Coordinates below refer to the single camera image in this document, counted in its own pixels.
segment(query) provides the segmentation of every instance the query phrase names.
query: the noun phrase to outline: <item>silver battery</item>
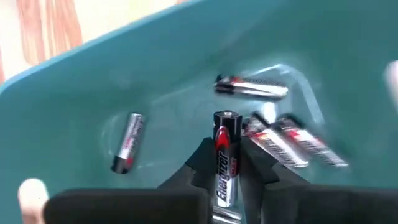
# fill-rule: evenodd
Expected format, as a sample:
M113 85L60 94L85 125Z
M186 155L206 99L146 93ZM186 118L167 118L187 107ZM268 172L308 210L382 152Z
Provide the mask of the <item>silver battery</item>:
M242 222L242 215L231 210L213 207L213 223L214 224L240 224Z
M287 167L306 167L309 164L307 155L273 130L257 113L246 120L244 135Z
M113 172L118 174L129 172L137 152L143 124L143 115L137 113L129 115L119 151L113 159L111 167Z
M282 132L294 143L300 146L304 151L309 152L322 162L335 167L346 167L348 163L340 158L321 140L308 132L301 121L294 116L285 114L275 123Z
M281 99L286 96L288 88L281 82L270 79L227 77L218 75L214 84L217 93L241 94Z
M230 207L238 197L242 115L234 111L217 111L213 119L217 161L216 205Z

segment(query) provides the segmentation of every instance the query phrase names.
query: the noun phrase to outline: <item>black plastic part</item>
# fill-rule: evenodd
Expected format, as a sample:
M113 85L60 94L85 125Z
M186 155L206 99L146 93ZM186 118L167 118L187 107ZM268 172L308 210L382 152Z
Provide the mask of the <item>black plastic part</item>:
M398 223L397 190L301 185L265 191L263 202L263 223Z
M208 224L203 189L78 189L51 198L46 224L197 223Z
M262 194L266 184L278 182L271 167L277 162L248 138L241 142L241 173L239 176L246 222L261 221Z
M209 198L207 212L213 211L212 198L215 193L216 178L216 148L212 138L202 140L198 149L185 164L158 189L201 189L207 192Z

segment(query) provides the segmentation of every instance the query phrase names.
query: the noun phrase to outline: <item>energizer battery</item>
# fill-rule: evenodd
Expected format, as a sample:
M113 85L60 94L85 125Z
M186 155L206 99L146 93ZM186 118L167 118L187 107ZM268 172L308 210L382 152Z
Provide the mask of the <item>energizer battery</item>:
M282 99L288 88L285 84L271 79L229 77L218 75L214 84L216 93L239 94L254 97Z
M113 159L111 167L113 172L117 174L126 174L129 172L138 148L143 123L144 117L141 114L131 113L129 115L119 152Z
M257 112L245 120L244 135L286 167L308 166L308 156L289 143Z
M218 206L213 207L213 224L241 224L242 214Z
M216 205L233 206L238 197L242 116L233 111L214 113L213 139L217 150Z
M322 162L336 167L348 166L333 150L307 131L304 124L294 115L283 114L277 119L274 125L278 126L292 142Z

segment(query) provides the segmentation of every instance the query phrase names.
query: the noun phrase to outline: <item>wooden surface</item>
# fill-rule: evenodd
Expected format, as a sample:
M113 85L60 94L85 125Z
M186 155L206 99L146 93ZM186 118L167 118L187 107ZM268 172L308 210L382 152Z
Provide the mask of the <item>wooden surface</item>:
M0 83L184 0L0 0Z

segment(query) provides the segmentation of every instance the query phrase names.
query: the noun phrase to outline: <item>plastic container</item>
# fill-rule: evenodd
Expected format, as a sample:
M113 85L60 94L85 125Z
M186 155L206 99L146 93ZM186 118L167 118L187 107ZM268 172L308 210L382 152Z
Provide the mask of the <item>plastic container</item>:
M300 175L397 187L398 116L383 72L398 58L397 1L204 0L75 48L0 86L0 223L19 223L17 189L156 187L212 133L212 114L291 112L350 163ZM283 79L278 103L216 96L219 73ZM132 171L110 170L128 112L147 123Z

